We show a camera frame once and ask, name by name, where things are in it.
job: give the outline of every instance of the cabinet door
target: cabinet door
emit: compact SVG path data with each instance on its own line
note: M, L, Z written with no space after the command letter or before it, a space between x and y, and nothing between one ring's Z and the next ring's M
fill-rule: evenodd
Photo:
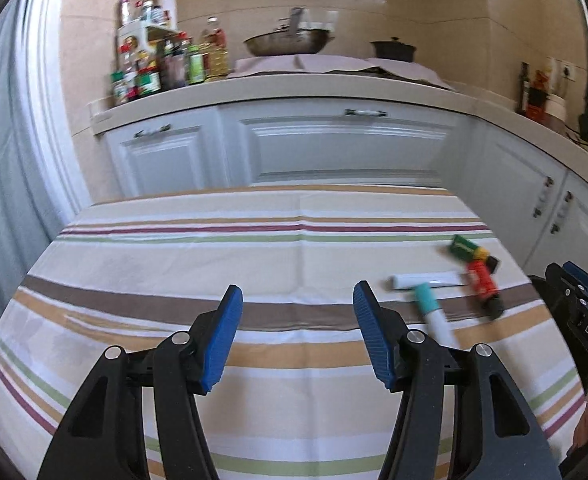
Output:
M235 186L320 180L439 186L439 151L465 119L333 98L226 105L221 117Z
M547 265L562 265L568 260L588 272L588 184L574 173L567 178L554 214L526 263L525 272L544 276Z
M105 136L125 196L229 186L214 107L129 124Z
M465 162L459 196L523 266L552 214L566 169L525 140L480 124L482 156Z

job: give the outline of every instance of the cooking oil bottle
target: cooking oil bottle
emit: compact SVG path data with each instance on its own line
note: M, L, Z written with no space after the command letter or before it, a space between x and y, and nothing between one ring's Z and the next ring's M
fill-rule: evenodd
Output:
M201 36L200 51L205 65L205 80L217 81L226 78L229 73L227 40L216 16L207 20L207 28Z

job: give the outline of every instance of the drawer handle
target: drawer handle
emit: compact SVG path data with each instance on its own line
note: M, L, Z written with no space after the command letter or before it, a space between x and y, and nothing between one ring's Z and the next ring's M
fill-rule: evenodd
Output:
M150 137L155 134L162 134L163 132L168 132L171 130L171 124L165 124L165 126L161 126L157 130L152 130L151 132L146 132L145 130L141 130L134 134L134 138L138 139L140 137Z
M570 211L571 201L573 200L573 194L571 191L568 191L565 195L564 203L558 209L558 214L556 215L556 219L554 220L554 224L552 224L552 228L550 229L550 233L556 234L562 228L563 224L565 223L565 219L567 218L567 214Z
M354 110L354 108L345 108L345 115L360 117L387 117L387 112L382 110Z
M547 200L549 199L549 193L554 187L554 180L548 176L544 180L544 185L538 195L538 202L536 203L536 207L534 208L534 218L538 218L541 216L542 212L544 211L544 206L547 204Z

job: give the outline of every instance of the white curtain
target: white curtain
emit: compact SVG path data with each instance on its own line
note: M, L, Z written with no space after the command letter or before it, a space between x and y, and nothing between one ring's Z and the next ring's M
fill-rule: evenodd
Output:
M28 12L28 0L11 0L0 15L0 316L63 227L39 171L28 134L30 119L21 105L18 38Z

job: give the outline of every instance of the green stripe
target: green stripe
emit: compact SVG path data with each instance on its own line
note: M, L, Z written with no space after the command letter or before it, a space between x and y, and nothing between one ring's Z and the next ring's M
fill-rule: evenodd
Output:
M532 411L536 411L540 408L544 403L546 403L549 399L551 399L555 394L560 392L567 384L571 383L574 378L578 377L578 373L576 368L572 368L566 374L564 374L560 379L558 379L554 384L552 384L549 388L547 388L543 393L539 394L538 396L534 397L532 400L529 401L529 407Z
M61 406L64 408L69 408L69 403L71 402L65 395L61 392L47 384L43 379L41 379L37 374L31 371L15 354L12 352L7 345L2 341L0 338L0 349L4 352L7 359L16 366L22 373L27 377L31 382L33 382L36 386L38 386L41 390L47 393L52 399L56 400Z
M161 452L158 440L147 436L145 445L157 453ZM452 450L452 438L440 441L439 454ZM383 465L384 455L329 460L325 462L278 462L276 460L254 460L212 453L217 469L267 476L332 476L377 471Z
M493 233L478 233L466 235L472 240L480 238L494 238ZM313 235L307 233L291 235L229 235L229 236L184 236L177 238L133 238L133 237L104 237L59 235L56 240L74 242L99 242L116 244L184 244L194 242L432 242L449 241L452 235L373 235L373 236L341 236L341 235Z

